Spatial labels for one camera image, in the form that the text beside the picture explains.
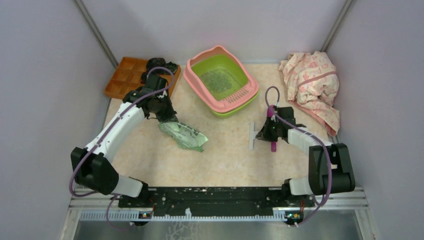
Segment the white plastic bracket piece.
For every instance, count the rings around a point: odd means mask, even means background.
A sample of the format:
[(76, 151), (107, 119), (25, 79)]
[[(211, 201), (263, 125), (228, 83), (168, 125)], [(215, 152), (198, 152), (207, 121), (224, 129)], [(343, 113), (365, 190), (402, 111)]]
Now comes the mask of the white plastic bracket piece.
[(249, 151), (252, 151), (254, 149), (254, 141), (256, 139), (257, 134), (258, 134), (258, 131), (255, 130), (255, 122), (252, 121), (249, 124), (249, 143), (248, 143)]

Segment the purple plastic scoop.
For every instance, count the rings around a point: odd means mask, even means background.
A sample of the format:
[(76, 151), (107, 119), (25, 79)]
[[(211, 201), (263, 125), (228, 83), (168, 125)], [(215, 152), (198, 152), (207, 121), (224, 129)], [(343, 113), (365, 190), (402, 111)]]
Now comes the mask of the purple plastic scoop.
[(276, 105), (271, 105), (270, 108), (267, 110), (267, 120), (268, 120), (268, 135), (271, 139), (271, 152), (277, 151), (277, 141), (278, 136), (276, 134), (276, 127), (278, 126), (278, 120), (275, 117), (276, 112)]

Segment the green cat litter bag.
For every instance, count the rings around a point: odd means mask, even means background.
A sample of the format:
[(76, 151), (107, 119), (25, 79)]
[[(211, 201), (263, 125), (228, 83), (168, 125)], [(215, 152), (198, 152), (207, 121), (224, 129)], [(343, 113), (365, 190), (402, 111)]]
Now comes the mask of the green cat litter bag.
[(162, 122), (158, 128), (174, 139), (181, 149), (203, 152), (203, 145), (209, 140), (199, 130), (179, 121)]

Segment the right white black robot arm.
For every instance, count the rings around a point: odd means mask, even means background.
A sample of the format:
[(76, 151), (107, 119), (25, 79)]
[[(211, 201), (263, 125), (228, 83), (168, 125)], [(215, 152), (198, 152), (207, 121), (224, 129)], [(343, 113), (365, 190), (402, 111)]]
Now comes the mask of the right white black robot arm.
[(279, 139), (300, 149), (308, 157), (308, 174), (289, 178), (282, 185), (281, 199), (287, 206), (295, 206), (302, 196), (346, 193), (355, 189), (355, 178), (349, 150), (343, 143), (320, 139), (303, 124), (297, 124), (292, 107), (267, 109), (266, 120), (255, 137), (269, 142), (277, 151)]

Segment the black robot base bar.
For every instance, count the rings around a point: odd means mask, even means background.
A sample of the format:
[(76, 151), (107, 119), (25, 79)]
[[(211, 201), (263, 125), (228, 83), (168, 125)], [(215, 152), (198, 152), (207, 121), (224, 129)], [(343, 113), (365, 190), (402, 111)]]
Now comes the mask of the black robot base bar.
[(121, 196), (120, 208), (151, 208), (155, 217), (271, 216), (275, 208), (314, 207), (308, 195), (284, 187), (150, 187), (139, 197)]

